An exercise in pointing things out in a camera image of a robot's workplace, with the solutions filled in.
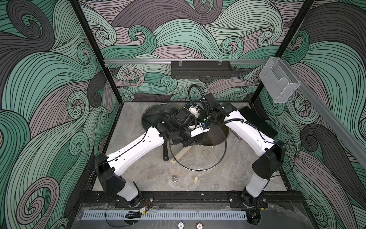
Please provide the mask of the black frame post right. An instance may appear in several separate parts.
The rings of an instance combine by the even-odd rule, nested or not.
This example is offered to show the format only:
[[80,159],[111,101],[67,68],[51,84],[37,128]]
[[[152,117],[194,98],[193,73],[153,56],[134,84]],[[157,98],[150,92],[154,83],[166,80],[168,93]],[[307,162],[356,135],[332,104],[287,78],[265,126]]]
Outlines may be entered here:
[[[275,57],[282,57],[284,55],[287,47],[289,46],[289,44],[293,40],[294,36],[296,35],[298,29],[300,28],[305,16],[310,11],[310,8],[313,5],[313,3],[314,3],[314,0],[304,1],[297,16],[294,18],[294,20],[290,26],[289,32],[286,34],[279,49],[277,50]],[[259,86],[257,87],[255,93],[253,94],[253,96],[249,102],[250,106],[253,106],[255,104],[255,102],[259,98],[259,95],[260,95],[261,91],[263,90],[263,88],[264,88],[264,84],[262,82],[260,82]]]

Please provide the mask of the aluminium rail right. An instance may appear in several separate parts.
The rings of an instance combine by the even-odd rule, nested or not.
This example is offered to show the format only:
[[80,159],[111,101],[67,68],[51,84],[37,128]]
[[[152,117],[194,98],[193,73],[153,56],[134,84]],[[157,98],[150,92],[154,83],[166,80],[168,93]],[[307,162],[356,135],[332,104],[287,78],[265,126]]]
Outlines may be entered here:
[[337,138],[341,140],[343,146],[345,146],[362,165],[366,167],[366,146],[363,141],[357,138],[357,135],[350,132],[347,127],[338,119],[338,117],[332,112],[332,108],[335,107],[336,99],[343,98],[341,90],[336,89],[337,92],[334,97],[330,95],[331,89],[327,88],[327,84],[323,83],[318,74],[311,68],[303,65],[296,64],[295,68],[283,60],[285,65],[285,71],[289,75],[289,78],[299,82],[298,89],[312,104],[312,107],[323,118],[328,126],[337,135]]

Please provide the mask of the black frame post left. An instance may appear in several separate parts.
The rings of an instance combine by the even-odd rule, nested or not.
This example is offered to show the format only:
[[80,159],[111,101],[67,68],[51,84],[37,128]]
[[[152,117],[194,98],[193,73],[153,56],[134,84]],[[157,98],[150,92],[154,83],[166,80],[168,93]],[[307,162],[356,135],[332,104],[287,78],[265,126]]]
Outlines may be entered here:
[[112,74],[109,70],[108,67],[106,67],[105,63],[104,63],[104,58],[103,58],[103,55],[102,55],[102,52],[101,50],[99,49],[98,45],[97,45],[97,42],[92,34],[92,31],[91,31],[91,28],[86,20],[86,17],[83,13],[83,10],[81,8],[81,5],[79,3],[79,1],[77,0],[69,0],[73,10],[74,10],[74,13],[76,14],[76,17],[78,18],[78,21],[79,23],[81,24],[81,27],[86,35],[86,38],[87,40],[89,41],[90,45],[91,45],[91,49],[93,50],[95,56],[96,56],[96,59],[98,61],[98,63],[100,64],[101,66],[101,69],[112,89],[112,92],[114,93],[114,95],[116,96],[116,99],[118,101],[118,104],[120,106],[123,106],[124,105],[124,102],[120,96],[120,93],[117,89],[117,86],[114,82],[114,78],[112,77]]

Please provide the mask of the glass pot lid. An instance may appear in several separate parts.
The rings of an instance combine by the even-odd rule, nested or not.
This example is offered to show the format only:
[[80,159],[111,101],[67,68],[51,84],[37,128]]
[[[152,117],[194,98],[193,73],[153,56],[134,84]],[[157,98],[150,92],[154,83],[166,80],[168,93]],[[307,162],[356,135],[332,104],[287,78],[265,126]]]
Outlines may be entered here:
[[224,148],[225,148],[224,143],[215,146],[213,148],[203,147],[203,149],[198,149],[198,147],[197,148],[193,147],[181,158],[183,160],[182,164],[190,169],[209,168],[210,166],[213,166],[221,158]]

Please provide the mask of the aluminium rail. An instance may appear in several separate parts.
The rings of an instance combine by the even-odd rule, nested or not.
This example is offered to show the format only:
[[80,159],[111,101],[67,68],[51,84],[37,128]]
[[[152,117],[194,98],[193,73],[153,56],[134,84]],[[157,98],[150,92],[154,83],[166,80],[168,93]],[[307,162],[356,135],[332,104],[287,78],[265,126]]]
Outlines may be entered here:
[[268,59],[104,59],[104,63],[106,65],[169,65],[171,62],[230,62],[233,65],[264,65],[267,61]]
[[337,92],[334,97],[330,95],[331,89],[327,88],[327,84],[323,83],[318,74],[311,68],[303,65],[296,64],[295,68],[283,60],[285,65],[285,71],[289,75],[289,78],[299,82],[298,89],[312,104],[312,107],[323,118],[328,126],[337,135],[337,138],[341,140],[343,146],[345,146],[362,165],[366,167],[366,146],[363,141],[357,138],[357,135],[350,132],[347,127],[338,119],[338,117],[332,112],[332,108],[335,107],[336,99],[343,98],[341,90],[336,89]]

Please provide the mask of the aluminium rail back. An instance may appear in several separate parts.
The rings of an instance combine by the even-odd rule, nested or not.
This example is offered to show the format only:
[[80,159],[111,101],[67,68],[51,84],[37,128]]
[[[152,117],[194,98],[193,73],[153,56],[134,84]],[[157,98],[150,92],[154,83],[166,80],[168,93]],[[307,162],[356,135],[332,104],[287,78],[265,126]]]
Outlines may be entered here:
[[104,59],[104,63],[106,65],[169,65],[171,62],[230,62],[233,65],[264,65],[267,61],[268,59]]

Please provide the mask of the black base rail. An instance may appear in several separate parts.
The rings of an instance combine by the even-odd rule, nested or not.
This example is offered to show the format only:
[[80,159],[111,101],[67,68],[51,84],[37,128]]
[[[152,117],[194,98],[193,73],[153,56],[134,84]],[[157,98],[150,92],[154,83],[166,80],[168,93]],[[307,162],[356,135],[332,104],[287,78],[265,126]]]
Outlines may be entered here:
[[254,200],[250,200],[242,191],[142,191],[135,205],[152,209],[168,204],[223,204],[231,208],[249,209],[304,200],[299,191],[264,191]]

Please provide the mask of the black wall shelf tray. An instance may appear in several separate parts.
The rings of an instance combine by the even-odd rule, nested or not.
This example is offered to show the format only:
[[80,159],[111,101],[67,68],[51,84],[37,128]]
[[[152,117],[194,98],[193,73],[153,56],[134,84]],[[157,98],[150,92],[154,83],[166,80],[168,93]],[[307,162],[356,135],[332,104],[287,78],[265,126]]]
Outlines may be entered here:
[[233,73],[230,62],[172,62],[173,79],[229,79]]

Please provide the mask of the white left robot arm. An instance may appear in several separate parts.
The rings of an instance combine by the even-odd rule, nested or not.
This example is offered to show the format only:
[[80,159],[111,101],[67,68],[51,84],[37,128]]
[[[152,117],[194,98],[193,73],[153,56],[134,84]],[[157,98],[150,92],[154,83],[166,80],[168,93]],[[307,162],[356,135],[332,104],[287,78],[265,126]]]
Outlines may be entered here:
[[171,139],[188,145],[194,143],[194,138],[206,131],[198,121],[201,113],[201,107],[193,104],[187,104],[169,116],[160,112],[157,120],[133,142],[107,156],[97,156],[95,171],[104,193],[122,197],[130,207],[138,205],[142,194],[135,183],[123,178],[123,173],[138,159]]

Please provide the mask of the black frame post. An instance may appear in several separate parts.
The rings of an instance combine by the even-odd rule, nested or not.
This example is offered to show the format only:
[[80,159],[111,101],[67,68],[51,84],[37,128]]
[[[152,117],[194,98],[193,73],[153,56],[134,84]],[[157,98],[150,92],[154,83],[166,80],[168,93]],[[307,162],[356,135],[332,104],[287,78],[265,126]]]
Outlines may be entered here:
[[83,13],[83,10],[81,8],[81,5],[79,3],[79,1],[77,0],[69,0],[73,10],[74,10],[74,13],[76,14],[76,17],[78,18],[78,21],[79,23],[81,24],[81,27],[86,35],[86,38],[87,40],[89,41],[90,45],[91,45],[91,49],[93,50],[95,56],[96,56],[96,59],[98,61],[98,63],[100,64],[101,66],[101,69],[112,89],[112,92],[114,93],[114,95],[116,96],[116,99],[118,101],[118,104],[120,106],[123,106],[124,105],[124,102],[120,96],[120,93],[117,89],[117,86],[114,82],[114,78],[112,77],[112,74],[109,70],[108,67],[106,67],[105,63],[104,63],[104,58],[103,58],[103,55],[102,55],[102,52],[101,50],[99,49],[98,45],[97,45],[97,42],[92,34],[92,31],[91,31],[91,28],[86,20],[86,17]]
[[[296,35],[298,29],[300,28],[305,16],[310,11],[310,8],[313,5],[313,3],[314,3],[314,0],[304,1],[297,16],[294,18],[294,20],[290,26],[289,32],[286,34],[279,49],[277,50],[275,57],[282,57],[284,55],[287,47],[289,46],[289,44],[293,40],[294,36]],[[261,91],[263,90],[263,88],[264,88],[264,84],[262,82],[260,82],[259,86],[257,87],[255,93],[253,94],[253,96],[249,102],[250,106],[253,106],[255,104],[255,102],[259,98],[259,95],[260,95]]]

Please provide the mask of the black frying pan with lid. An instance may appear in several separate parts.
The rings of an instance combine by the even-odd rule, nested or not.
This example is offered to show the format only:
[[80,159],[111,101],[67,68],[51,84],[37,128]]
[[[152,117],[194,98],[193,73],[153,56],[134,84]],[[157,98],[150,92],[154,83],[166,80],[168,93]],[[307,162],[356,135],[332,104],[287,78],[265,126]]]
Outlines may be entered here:
[[[177,114],[180,109],[172,104],[156,104],[149,107],[145,110],[142,117],[142,125],[145,131],[147,132],[150,127],[154,127],[157,125],[161,119],[169,118]],[[163,143],[163,160],[168,161],[168,143],[169,143],[169,134],[163,135],[164,143]]]

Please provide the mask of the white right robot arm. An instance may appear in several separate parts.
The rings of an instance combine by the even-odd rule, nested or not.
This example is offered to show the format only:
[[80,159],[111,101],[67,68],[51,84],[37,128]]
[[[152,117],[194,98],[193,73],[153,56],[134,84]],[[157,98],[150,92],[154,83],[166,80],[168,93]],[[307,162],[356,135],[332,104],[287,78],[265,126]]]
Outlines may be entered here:
[[270,136],[261,125],[262,119],[251,109],[237,109],[231,103],[220,104],[209,93],[199,99],[205,110],[205,125],[226,126],[240,136],[258,156],[252,164],[253,174],[243,190],[245,205],[251,207],[257,204],[270,179],[282,166],[286,154],[283,142],[275,142],[272,132]]

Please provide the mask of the clear plastic wall bin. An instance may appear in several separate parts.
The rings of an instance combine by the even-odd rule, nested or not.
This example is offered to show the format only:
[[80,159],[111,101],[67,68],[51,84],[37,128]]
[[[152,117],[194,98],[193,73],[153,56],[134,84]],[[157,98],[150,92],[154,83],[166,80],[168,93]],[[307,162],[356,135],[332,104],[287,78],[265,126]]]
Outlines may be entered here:
[[285,103],[301,85],[291,65],[279,57],[268,59],[259,78],[276,104]]

